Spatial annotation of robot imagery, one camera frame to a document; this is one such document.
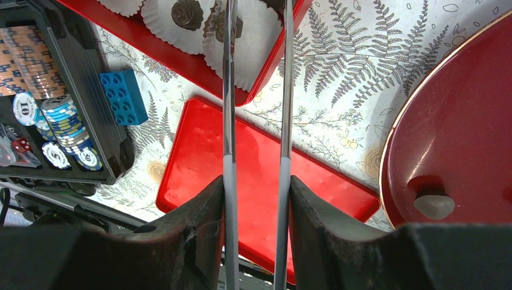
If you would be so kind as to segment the silver tweezers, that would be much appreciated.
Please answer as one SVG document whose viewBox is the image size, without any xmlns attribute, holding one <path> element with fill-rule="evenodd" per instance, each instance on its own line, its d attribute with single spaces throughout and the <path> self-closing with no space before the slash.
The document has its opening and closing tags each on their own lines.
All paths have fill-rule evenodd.
<svg viewBox="0 0 512 290">
<path fill-rule="evenodd" d="M 223 188 L 225 192 L 225 266 L 226 288 L 239 289 L 238 214 L 235 161 L 234 51 L 237 3 L 227 1 L 223 38 Z M 284 3 L 284 84 L 281 124 L 280 171 L 278 184 L 277 244 L 274 289 L 287 288 L 287 249 L 291 182 L 294 26 L 293 2 Z"/>
</svg>

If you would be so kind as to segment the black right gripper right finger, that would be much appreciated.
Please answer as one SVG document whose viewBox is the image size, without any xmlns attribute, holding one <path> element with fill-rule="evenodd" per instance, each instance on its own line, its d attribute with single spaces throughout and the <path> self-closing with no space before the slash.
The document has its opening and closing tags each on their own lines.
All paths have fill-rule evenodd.
<svg viewBox="0 0 512 290">
<path fill-rule="evenodd" d="M 387 233 L 290 182 L 297 289 L 510 289 L 511 227 L 406 224 Z"/>
</svg>

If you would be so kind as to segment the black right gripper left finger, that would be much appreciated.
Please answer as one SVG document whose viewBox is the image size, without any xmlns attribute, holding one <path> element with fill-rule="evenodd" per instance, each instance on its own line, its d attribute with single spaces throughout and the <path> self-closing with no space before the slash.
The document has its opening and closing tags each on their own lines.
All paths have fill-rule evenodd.
<svg viewBox="0 0 512 290">
<path fill-rule="evenodd" d="M 2 289 L 216 289 L 224 240 L 223 178 L 130 233 L 47 212 L 1 228 Z"/>
</svg>

